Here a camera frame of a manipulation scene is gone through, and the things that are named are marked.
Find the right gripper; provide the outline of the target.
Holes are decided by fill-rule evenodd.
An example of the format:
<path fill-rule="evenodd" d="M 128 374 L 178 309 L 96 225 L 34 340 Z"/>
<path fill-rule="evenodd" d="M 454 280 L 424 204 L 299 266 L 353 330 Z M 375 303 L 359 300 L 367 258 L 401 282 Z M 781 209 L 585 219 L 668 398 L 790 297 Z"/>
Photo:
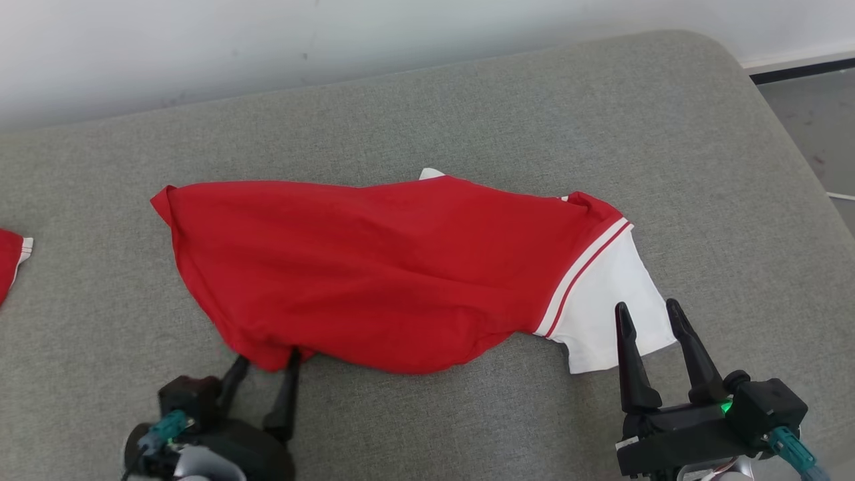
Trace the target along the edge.
<path fill-rule="evenodd" d="M 628 305 L 617 303 L 618 375 L 623 413 L 623 438 L 616 444 L 624 477 L 676 479 L 681 469 L 721 464 L 733 457 L 765 456 L 765 448 L 742 440 L 725 414 L 731 407 L 723 378 L 676 299 L 666 299 L 671 330 L 681 345 L 691 383 L 691 403 L 663 408 L 650 386 L 637 347 L 637 331 Z"/>

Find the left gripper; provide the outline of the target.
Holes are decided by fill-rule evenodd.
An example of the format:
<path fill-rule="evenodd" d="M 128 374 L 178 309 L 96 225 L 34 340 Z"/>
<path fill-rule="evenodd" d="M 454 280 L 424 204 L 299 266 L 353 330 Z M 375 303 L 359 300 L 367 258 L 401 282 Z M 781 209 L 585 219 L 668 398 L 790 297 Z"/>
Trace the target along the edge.
<path fill-rule="evenodd" d="M 168 414 L 156 423 L 138 424 L 124 448 L 124 479 L 294 480 L 296 468 L 287 444 L 293 438 L 302 353 L 294 347 L 265 432 L 238 420 L 220 420 L 195 432 L 186 414 Z M 222 378 L 218 414 L 227 416 L 246 378 L 250 362 L 239 355 Z"/>

